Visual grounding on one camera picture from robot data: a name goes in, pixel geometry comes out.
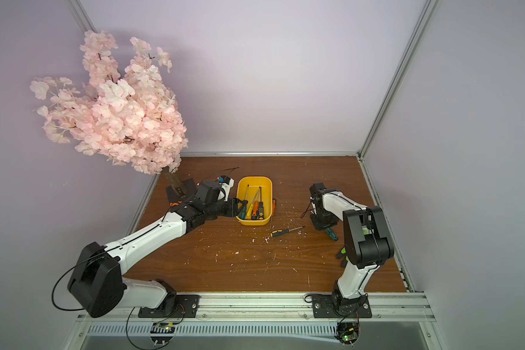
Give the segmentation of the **yellow handled flathead screwdriver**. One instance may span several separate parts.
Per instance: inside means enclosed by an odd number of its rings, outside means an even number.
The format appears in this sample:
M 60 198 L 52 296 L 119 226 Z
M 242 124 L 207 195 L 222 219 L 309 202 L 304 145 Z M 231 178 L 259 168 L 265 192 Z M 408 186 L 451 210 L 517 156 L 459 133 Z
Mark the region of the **yellow handled flathead screwdriver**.
M 251 202 L 251 204 L 249 204 L 249 207 L 247 209 L 247 213 L 246 213 L 246 220 L 251 220 L 251 212 L 252 212 L 252 208 L 253 208 L 253 201 L 254 201 L 254 198 Z

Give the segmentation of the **small green handled screwdriver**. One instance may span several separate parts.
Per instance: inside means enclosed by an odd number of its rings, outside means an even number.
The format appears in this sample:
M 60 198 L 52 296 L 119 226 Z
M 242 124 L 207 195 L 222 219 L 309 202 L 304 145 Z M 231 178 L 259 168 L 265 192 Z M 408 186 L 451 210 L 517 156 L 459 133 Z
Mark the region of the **small green handled screwdriver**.
M 334 240 L 335 242 L 338 241 L 338 236 L 336 235 L 335 231 L 331 227 L 326 228 L 325 232 L 332 240 Z

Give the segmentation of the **black yellow long screwdriver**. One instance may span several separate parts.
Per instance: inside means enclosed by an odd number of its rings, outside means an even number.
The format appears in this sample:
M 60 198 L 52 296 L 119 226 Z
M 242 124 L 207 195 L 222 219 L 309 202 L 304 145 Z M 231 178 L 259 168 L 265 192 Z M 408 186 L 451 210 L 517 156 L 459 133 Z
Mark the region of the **black yellow long screwdriver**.
M 296 231 L 296 230 L 300 230 L 300 229 L 303 229 L 303 228 L 304 228 L 304 226 L 273 230 L 270 233 L 270 236 L 271 236 L 271 238 L 276 238 L 276 237 L 280 237 L 280 236 L 283 236 L 283 235 L 285 235 L 287 233 L 290 233 L 290 232 L 293 232 L 293 231 Z

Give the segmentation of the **orange handled screwdriver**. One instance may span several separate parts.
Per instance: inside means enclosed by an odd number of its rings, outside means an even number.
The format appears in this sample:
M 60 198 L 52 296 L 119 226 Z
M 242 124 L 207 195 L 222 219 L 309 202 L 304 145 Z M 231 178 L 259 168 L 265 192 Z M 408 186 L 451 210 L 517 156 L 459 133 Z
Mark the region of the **orange handled screwdriver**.
M 254 201 L 253 201 L 253 208 L 251 212 L 251 220 L 257 219 L 257 211 L 258 211 L 258 202 L 259 202 L 259 189 L 255 194 Z

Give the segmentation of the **black yellow dotted screwdriver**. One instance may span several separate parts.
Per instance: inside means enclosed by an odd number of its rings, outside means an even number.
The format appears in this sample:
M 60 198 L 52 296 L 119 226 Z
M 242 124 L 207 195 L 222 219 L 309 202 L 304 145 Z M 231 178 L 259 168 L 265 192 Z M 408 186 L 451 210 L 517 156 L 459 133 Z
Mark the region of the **black yellow dotted screwdriver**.
M 257 211 L 257 219 L 258 220 L 264 220 L 264 202 L 263 202 L 263 195 L 262 195 L 262 188 L 259 188 L 259 202 L 258 202 L 258 211 Z

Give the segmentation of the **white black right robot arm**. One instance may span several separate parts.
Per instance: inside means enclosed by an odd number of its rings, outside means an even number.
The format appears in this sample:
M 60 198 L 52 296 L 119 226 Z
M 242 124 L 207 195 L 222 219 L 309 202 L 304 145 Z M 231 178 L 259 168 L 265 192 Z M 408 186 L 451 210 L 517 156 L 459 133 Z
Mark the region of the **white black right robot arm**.
M 365 288 L 372 275 L 394 257 L 392 234 L 379 206 L 359 204 L 322 183 L 312 185 L 310 194 L 313 208 L 310 218 L 316 230 L 325 231 L 339 222 L 343 224 L 347 263 L 335 283 L 332 303 L 338 313 L 347 313 L 363 304 Z

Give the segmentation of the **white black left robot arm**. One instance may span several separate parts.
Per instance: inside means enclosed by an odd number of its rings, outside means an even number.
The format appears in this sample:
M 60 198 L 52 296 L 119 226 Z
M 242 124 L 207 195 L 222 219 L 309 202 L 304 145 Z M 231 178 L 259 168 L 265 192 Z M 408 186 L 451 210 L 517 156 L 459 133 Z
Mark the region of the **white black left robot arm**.
M 206 222 L 236 216 L 239 200 L 230 196 L 233 186 L 229 176 L 201 182 L 195 194 L 147 227 L 105 245 L 87 245 L 68 280 L 68 291 L 93 318 L 119 307 L 137 308 L 144 316 L 171 316 L 177 309 L 172 287 L 160 279 L 140 281 L 125 274 L 154 251 Z

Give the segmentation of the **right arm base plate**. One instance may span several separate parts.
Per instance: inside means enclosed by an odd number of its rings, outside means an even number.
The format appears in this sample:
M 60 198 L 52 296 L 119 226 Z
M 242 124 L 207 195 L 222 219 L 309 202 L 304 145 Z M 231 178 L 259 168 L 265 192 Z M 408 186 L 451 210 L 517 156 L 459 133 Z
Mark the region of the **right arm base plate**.
M 335 317 L 370 319 L 373 316 L 368 295 L 347 299 L 337 294 L 308 294 L 305 300 L 311 303 L 316 319 Z

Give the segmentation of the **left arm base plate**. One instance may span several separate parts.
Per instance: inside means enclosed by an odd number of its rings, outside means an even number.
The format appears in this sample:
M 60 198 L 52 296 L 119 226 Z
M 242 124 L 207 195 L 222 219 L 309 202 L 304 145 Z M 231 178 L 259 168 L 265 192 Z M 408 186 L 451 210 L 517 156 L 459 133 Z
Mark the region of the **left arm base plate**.
M 167 295 L 157 308 L 141 308 L 138 318 L 195 318 L 200 299 L 200 295 Z

